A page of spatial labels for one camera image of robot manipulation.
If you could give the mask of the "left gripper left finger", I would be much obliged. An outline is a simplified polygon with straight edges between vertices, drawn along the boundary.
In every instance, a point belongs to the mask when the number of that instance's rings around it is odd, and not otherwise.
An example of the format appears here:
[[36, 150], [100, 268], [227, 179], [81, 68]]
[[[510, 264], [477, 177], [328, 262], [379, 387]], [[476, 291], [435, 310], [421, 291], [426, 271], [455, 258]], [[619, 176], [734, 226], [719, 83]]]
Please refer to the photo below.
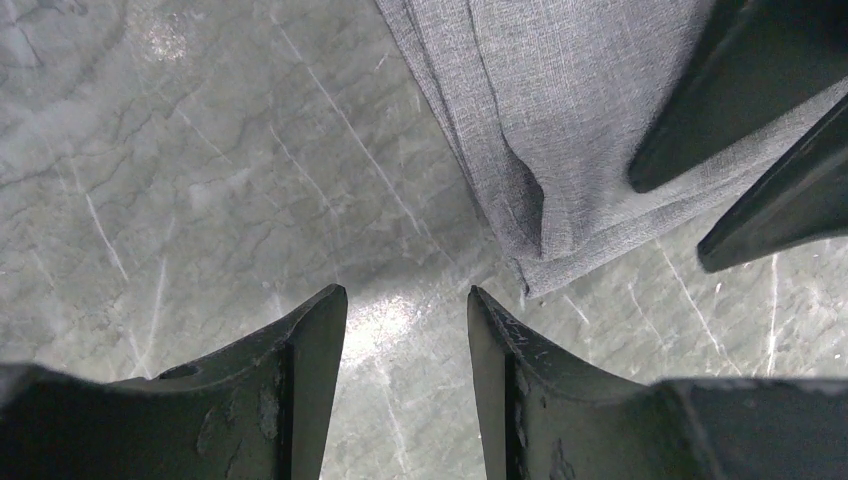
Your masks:
[[331, 284], [284, 317], [152, 379], [1, 367], [5, 479], [316, 479], [344, 343]]

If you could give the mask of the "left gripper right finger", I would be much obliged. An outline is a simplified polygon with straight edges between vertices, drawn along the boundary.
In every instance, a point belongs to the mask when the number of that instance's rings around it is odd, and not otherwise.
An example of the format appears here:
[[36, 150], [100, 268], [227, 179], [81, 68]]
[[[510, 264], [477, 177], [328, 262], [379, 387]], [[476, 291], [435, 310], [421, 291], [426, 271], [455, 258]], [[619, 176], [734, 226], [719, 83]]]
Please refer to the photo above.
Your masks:
[[467, 302], [490, 479], [843, 479], [847, 384], [672, 378], [642, 385], [517, 320], [488, 292]]

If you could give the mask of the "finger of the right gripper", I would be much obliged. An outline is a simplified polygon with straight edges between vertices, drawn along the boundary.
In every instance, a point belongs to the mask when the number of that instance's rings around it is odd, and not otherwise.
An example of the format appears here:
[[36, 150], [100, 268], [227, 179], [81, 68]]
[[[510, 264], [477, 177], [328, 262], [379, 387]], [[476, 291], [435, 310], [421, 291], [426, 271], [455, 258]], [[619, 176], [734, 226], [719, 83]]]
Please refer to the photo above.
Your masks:
[[663, 186], [846, 75], [846, 2], [718, 1], [628, 181]]
[[847, 234], [847, 99], [842, 98], [772, 165], [697, 245], [719, 272]]

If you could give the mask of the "grey cloth napkin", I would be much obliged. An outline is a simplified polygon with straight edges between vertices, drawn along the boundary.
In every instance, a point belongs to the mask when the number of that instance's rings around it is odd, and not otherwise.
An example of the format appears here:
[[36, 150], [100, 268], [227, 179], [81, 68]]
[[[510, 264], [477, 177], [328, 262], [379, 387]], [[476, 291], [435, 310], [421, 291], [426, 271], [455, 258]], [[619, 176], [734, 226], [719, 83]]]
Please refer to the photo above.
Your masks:
[[828, 82], [645, 194], [627, 167], [708, 1], [382, 1], [379, 9], [528, 297], [747, 188], [847, 90]]

